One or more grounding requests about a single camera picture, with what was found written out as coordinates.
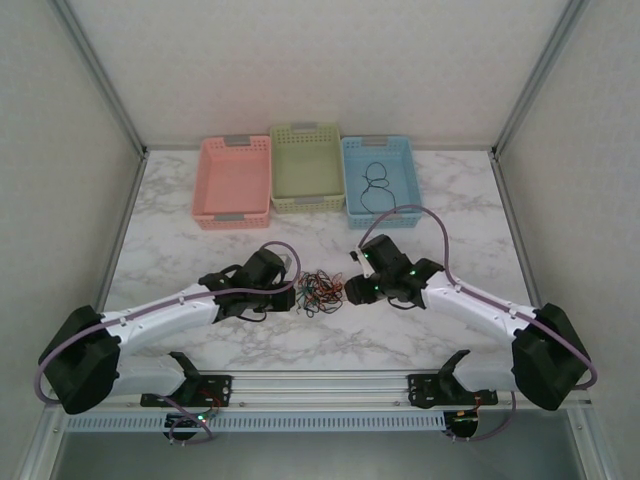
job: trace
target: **green basket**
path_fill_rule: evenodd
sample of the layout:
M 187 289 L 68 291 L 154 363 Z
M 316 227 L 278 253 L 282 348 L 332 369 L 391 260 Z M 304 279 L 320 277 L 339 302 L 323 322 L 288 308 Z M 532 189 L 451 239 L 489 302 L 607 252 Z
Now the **green basket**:
M 340 211 L 344 179 L 335 123 L 272 127 L 271 200 L 278 213 Z

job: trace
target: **plastic basket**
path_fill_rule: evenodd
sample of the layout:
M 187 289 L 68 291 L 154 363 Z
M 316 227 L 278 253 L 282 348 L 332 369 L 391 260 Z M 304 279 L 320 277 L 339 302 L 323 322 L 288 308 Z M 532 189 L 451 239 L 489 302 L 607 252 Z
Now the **plastic basket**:
M 338 126 L 304 123 L 271 128 L 273 205 L 278 213 L 342 210 L 344 180 Z
M 422 205 L 411 142 L 407 137 L 345 137 L 342 148 L 350 228 L 369 228 L 381 213 L 394 207 L 394 196 L 395 206 Z M 369 182 L 365 178 L 367 169 Z M 367 191 L 373 179 L 384 180 L 372 182 Z M 386 190 L 374 188 L 375 185 L 386 186 Z M 412 228 L 421 216 L 420 210 L 402 211 L 390 215 L 379 225 L 384 228 Z
M 266 135 L 202 142 L 191 214 L 203 230 L 269 226 L 271 140 Z

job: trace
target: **pink basket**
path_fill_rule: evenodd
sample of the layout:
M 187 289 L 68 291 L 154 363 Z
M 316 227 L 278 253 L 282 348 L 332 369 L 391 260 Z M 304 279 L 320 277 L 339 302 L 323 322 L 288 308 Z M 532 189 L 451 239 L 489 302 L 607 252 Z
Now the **pink basket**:
M 214 137 L 202 142 L 191 215 L 203 230 L 265 228 L 271 198 L 271 139 Z

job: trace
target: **cable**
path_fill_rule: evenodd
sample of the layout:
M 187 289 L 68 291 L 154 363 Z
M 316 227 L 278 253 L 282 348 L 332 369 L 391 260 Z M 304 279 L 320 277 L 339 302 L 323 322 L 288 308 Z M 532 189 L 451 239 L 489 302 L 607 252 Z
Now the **cable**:
M 413 310 L 414 308 L 417 307 L 417 305 L 411 305 L 410 307 L 403 307 L 402 305 L 398 305 L 395 304 L 391 301 L 391 297 L 387 297 L 387 302 L 389 303 L 389 305 L 391 305 L 393 308 L 397 308 L 398 310 Z
M 207 434 L 207 438 L 199 438 L 197 440 L 182 440 L 181 441 L 182 446 L 185 446 L 185 445 L 198 445 L 198 444 L 201 444 L 201 443 L 210 442 L 211 440 L 213 440 L 215 438 L 213 436 L 213 432 L 211 431 L 211 429 L 207 425 L 207 422 L 209 420 L 208 418 L 205 419 L 205 420 L 200 420 L 200 419 L 198 419 L 198 417 L 196 417 L 195 414 L 188 412 L 184 407 L 179 405 L 175 400 L 173 400 L 173 399 L 171 399 L 169 397 L 165 397 L 164 395 L 158 395 L 156 393 L 154 393 L 154 395 L 156 397 L 161 398 L 162 400 L 164 400 L 168 405 L 171 405 L 173 408 L 178 410 L 183 415 L 182 417 L 177 419 L 175 422 L 173 422 L 173 424 L 171 424 L 171 428 L 169 429 L 169 442 L 173 443 L 173 441 L 175 440 L 173 438 L 174 430 L 176 429 L 176 427 L 179 424 L 181 424 L 182 422 L 184 422 L 186 420 L 191 420 L 196 425 L 200 425 L 202 427 L 202 429 L 205 431 L 205 433 Z
M 384 171 L 384 176 L 383 177 L 378 177 L 378 178 L 369 178 L 369 169 L 373 166 L 373 165 L 380 165 L 382 167 L 382 170 Z M 379 190 L 382 190 L 383 192 L 387 192 L 388 194 L 391 195 L 391 198 L 393 198 L 393 208 L 396 208 L 397 204 L 396 204 L 396 196 L 393 194 L 393 192 L 391 190 L 388 190 L 387 187 L 391 184 L 389 182 L 389 180 L 387 180 L 387 168 L 381 164 L 380 162 L 372 162 L 369 164 L 369 166 L 367 167 L 367 169 L 364 172 L 364 175 L 362 175 L 362 178 L 364 178 L 367 182 L 367 188 L 364 189 L 364 191 L 360 194 L 360 204 L 364 207 L 364 209 L 371 213 L 379 213 L 379 212 L 372 212 L 371 210 L 369 210 L 367 208 L 367 206 L 364 204 L 363 201 L 363 197 L 365 196 L 365 194 L 367 194 L 369 192 L 369 190 L 371 188 L 377 188 Z
M 267 319 L 267 312 L 264 312 L 264 315 L 262 315 L 262 318 L 248 318 L 243 315 L 236 315 L 236 318 L 239 318 L 240 320 L 244 320 L 245 322 L 261 323 Z
M 300 309 L 303 309 L 309 318 L 319 312 L 335 313 L 343 303 L 342 274 L 329 277 L 324 270 L 302 272 L 298 279 L 296 302 L 296 312 L 300 313 Z
M 142 317 L 143 315 L 147 315 L 147 314 L 155 312 L 157 310 L 161 310 L 163 308 L 167 308 L 167 307 L 170 307 L 172 305 L 179 304 L 181 301 L 188 302 L 190 300 L 197 300 L 197 299 L 200 299 L 200 298 L 217 297 L 217 296 L 220 296 L 220 295 L 228 295 L 230 293 L 255 293 L 255 294 L 258 294 L 258 295 L 273 295 L 274 293 L 280 293 L 280 292 L 284 292 L 286 290 L 289 290 L 290 288 L 295 286 L 296 280 L 300 276 L 300 270 L 302 268 L 302 266 L 300 264 L 300 257 L 298 256 L 298 253 L 295 251 L 295 249 L 291 245 L 289 245 L 288 243 L 285 243 L 285 242 L 277 241 L 277 240 L 272 240 L 270 242 L 267 242 L 267 243 L 263 244 L 260 247 L 260 249 L 263 249 L 263 248 L 268 247 L 270 245 L 279 245 L 279 246 L 285 247 L 287 250 L 289 250 L 291 252 L 291 254 L 293 255 L 293 258 L 296 261 L 296 273 L 295 273 L 294 277 L 291 279 L 290 282 L 288 282 L 286 285 L 284 285 L 284 286 L 282 286 L 280 288 L 276 288 L 274 290 L 258 290 L 258 289 L 255 289 L 255 288 L 228 288 L 226 290 L 218 290 L 218 291 L 215 291 L 215 292 L 194 293 L 194 294 L 191 294 L 191 295 L 185 295 L 182 299 L 175 298 L 175 299 L 171 299 L 171 300 L 165 300 L 164 302 L 156 303 L 154 305 L 150 305 L 149 307 L 146 307 L 146 308 L 137 310 L 135 312 L 132 312 L 132 313 L 130 313 L 128 315 L 125 315 L 122 318 L 125 321 L 130 322 L 132 320 L 135 320 L 136 318 Z M 77 341 L 83 339 L 84 337 L 87 337 L 87 336 L 91 335 L 92 333 L 98 332 L 100 330 L 104 330 L 104 329 L 112 327 L 114 325 L 118 325 L 120 323 L 120 320 L 121 319 L 109 320 L 109 321 L 106 321 L 106 322 L 99 323 L 97 325 L 93 325 L 93 326 L 91 326 L 89 328 L 86 328 L 86 329 L 76 333 L 75 335 L 69 337 L 64 342 L 62 342 L 60 345 L 58 345 L 56 348 L 51 350 L 51 352 L 49 352 L 49 354 L 44 358 L 42 363 L 40 363 L 40 365 L 38 365 L 35 377 L 33 379 L 33 389 L 35 391 L 36 396 L 42 402 L 44 402 L 46 404 L 59 405 L 60 404 L 60 400 L 55 399 L 55 398 L 49 398 L 42 391 L 42 376 L 44 375 L 44 371 L 47 369 L 49 364 L 53 361 L 54 358 L 56 358 L 58 355 L 60 355 L 60 353 L 62 353 L 70 345 L 73 345 Z
M 511 393 L 511 411 L 509 412 L 509 416 L 495 430 L 491 430 L 489 433 L 485 433 L 484 435 L 478 435 L 477 437 L 468 437 L 468 438 L 456 437 L 448 430 L 445 431 L 445 435 L 451 438 L 451 440 L 453 440 L 454 442 L 481 442 L 482 440 L 487 440 L 491 437 L 495 437 L 499 433 L 502 433 L 511 424 L 511 422 L 513 421 L 513 417 L 516 413 L 516 394 L 514 392 L 510 392 L 510 393 Z
M 444 237 L 444 262 L 443 262 L 444 263 L 444 272 L 445 272 L 449 282 L 451 282 L 451 284 L 454 285 L 454 286 L 459 286 L 460 287 L 460 291 L 463 292 L 463 293 L 466 293 L 470 297 L 473 297 L 476 300 L 480 300 L 481 302 L 483 302 L 483 303 L 485 303 L 487 305 L 490 305 L 490 306 L 492 306 L 494 308 L 497 308 L 500 311 L 508 313 L 511 310 L 510 307 L 508 307 L 506 305 L 503 305 L 503 304 L 501 304 L 499 302 L 496 302 L 495 300 L 492 300 L 491 298 L 487 298 L 487 297 L 485 297 L 484 295 L 482 295 L 480 293 L 474 292 L 473 290 L 471 290 L 471 289 L 469 289 L 469 288 L 467 288 L 467 287 L 465 287 L 463 285 L 460 285 L 459 282 L 454 278 L 453 274 L 451 273 L 451 269 L 449 267 L 449 234 L 447 232 L 447 227 L 445 227 L 444 223 L 442 222 L 440 217 L 438 217 L 438 215 L 436 215 L 434 212 L 432 212 L 428 208 L 423 207 L 422 205 L 401 205 L 399 207 L 393 208 L 393 209 L 389 210 L 388 212 L 385 212 L 382 215 L 380 215 L 373 222 L 373 224 L 369 227 L 369 229 L 364 233 L 364 235 L 362 237 L 362 240 L 360 240 L 360 243 L 358 243 L 358 248 L 362 248 L 362 245 L 364 245 L 364 242 L 367 240 L 367 237 L 371 234 L 373 229 L 376 228 L 376 226 L 381 221 L 383 221 L 386 217 L 396 213 L 399 210 L 408 210 L 408 209 L 422 210 L 423 212 L 428 214 L 431 218 L 433 218 L 436 221 L 436 223 L 438 224 L 438 226 L 440 227 L 440 230 L 442 231 L 442 236 Z M 574 390 L 585 390 L 585 389 L 593 386 L 598 381 L 598 372 L 596 370 L 596 367 L 593 365 L 591 360 L 589 360 L 587 358 L 587 356 L 584 355 L 580 350 L 578 350 L 576 347 L 571 345 L 571 343 L 569 343 L 567 340 L 562 338 L 560 335 L 558 335 L 551 328 L 547 327 L 545 324 L 543 324 L 539 320 L 537 320 L 537 319 L 535 319 L 533 317 L 530 317 L 529 315 L 526 315 L 526 314 L 521 313 L 521 312 L 516 312 L 516 317 L 518 317 L 521 320 L 524 320 L 525 322 L 528 322 L 528 323 L 532 324 L 533 326 L 535 326 L 539 330 L 541 330 L 544 333 L 546 333 L 549 337 L 553 338 L 556 342 L 558 342 L 560 345 L 562 345 L 564 348 L 566 348 L 578 360 L 580 360 L 582 363 L 584 363 L 584 365 L 589 370 L 589 373 L 591 374 L 591 378 L 588 381 L 586 381 L 585 383 L 581 384 L 581 385 L 576 385 L 574 387 Z

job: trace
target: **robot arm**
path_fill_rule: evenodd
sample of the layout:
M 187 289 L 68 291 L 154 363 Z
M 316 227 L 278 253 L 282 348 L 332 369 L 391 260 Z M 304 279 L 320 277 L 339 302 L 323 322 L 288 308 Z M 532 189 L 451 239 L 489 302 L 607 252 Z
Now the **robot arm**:
M 370 240 L 352 257 L 365 273 L 345 285 L 351 303 L 386 298 L 429 308 L 465 322 L 506 347 L 491 355 L 457 352 L 438 376 L 450 397 L 456 392 L 517 389 L 536 405 L 556 410 L 587 369 L 565 346 L 525 320 L 532 318 L 548 327 L 588 358 L 571 322 L 555 305 L 539 310 L 516 305 L 453 279 L 431 260 L 413 264 L 386 235 Z
M 282 259 L 262 248 L 245 265 L 208 274 L 198 284 L 159 301 L 103 314 L 90 306 L 78 308 L 38 363 L 69 414 L 82 413 L 116 395 L 180 395 L 180 403 L 188 403 L 200 374 L 184 354 L 133 355 L 163 338 L 242 315 L 247 309 L 265 315 L 288 311 L 295 304 L 295 293 L 292 285 L 286 288 L 285 273 Z M 262 293 L 269 290 L 281 291 Z M 51 356 L 54 349 L 87 329 L 95 331 Z

